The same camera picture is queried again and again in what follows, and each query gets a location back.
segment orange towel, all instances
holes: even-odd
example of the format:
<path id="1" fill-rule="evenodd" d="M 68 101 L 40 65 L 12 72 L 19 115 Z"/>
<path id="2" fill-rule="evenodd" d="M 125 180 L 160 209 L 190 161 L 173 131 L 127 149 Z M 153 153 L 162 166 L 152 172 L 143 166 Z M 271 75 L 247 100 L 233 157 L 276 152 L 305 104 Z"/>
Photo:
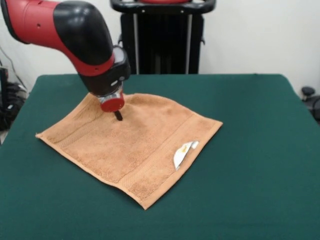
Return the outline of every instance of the orange towel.
<path id="1" fill-rule="evenodd" d="M 36 137 L 146 210 L 187 171 L 222 122 L 157 95 L 124 98 L 123 121 L 103 112 L 89 93 Z"/>

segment white wall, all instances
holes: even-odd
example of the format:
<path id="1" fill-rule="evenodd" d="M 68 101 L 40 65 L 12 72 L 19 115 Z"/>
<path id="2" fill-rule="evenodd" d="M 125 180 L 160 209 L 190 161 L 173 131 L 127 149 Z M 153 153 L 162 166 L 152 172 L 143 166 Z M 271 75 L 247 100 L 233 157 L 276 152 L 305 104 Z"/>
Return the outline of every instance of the white wall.
<path id="1" fill-rule="evenodd" d="M 87 1 L 101 11 L 116 43 L 120 13 L 109 0 Z M 310 85 L 320 93 L 319 13 L 318 0 L 217 0 L 215 11 L 204 16 L 200 73 L 279 73 L 296 92 Z M 0 30 L 0 46 L 28 87 L 40 75 L 76 73 L 61 52 L 15 41 L 2 16 Z M 0 58 L 9 64 L 2 53 Z"/>

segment black stand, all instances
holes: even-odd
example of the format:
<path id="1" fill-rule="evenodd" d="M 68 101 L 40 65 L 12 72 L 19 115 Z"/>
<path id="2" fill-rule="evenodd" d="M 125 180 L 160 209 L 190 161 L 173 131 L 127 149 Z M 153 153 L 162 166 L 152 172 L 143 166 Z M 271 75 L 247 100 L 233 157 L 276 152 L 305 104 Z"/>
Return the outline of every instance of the black stand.
<path id="1" fill-rule="evenodd" d="M 132 74 L 197 74 L 203 41 L 202 14 L 216 0 L 152 4 L 111 0 L 121 15 L 121 38 Z"/>

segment towel label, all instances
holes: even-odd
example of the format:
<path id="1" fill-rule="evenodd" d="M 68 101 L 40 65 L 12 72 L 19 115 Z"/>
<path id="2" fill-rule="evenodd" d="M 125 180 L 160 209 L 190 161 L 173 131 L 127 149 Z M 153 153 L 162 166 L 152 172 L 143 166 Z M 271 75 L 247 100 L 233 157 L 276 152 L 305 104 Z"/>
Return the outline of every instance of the towel label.
<path id="1" fill-rule="evenodd" d="M 175 152 L 174 157 L 173 157 L 173 163 L 174 163 L 175 170 L 179 169 L 180 164 L 185 159 L 185 156 L 189 152 L 190 148 L 196 149 L 196 147 L 198 146 L 198 143 L 199 143 L 198 141 L 187 142 L 187 143 L 183 144 L 182 147 L 180 147 Z"/>

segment green table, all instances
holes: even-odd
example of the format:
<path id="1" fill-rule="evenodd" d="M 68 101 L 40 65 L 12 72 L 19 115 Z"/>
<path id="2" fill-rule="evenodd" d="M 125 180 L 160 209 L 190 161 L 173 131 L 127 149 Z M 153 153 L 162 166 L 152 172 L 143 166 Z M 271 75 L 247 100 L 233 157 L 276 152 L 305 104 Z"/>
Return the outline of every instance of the green table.
<path id="1" fill-rule="evenodd" d="M 144 211 L 35 134 L 87 93 L 41 76 L 0 149 L 1 240 L 320 239 L 320 128 L 281 75 L 140 75 L 125 93 L 171 98 L 223 127 Z"/>

